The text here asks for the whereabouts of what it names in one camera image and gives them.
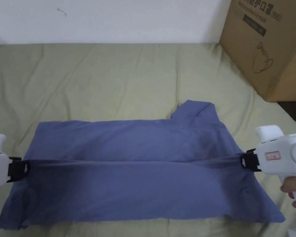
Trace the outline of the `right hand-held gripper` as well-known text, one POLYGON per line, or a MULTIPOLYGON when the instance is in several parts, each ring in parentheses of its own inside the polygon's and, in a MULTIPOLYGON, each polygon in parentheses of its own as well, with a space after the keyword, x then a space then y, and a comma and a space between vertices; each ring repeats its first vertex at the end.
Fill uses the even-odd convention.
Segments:
POLYGON ((244 169, 286 177, 296 177, 296 134, 284 135, 277 125, 256 128, 260 143, 240 157, 244 169))

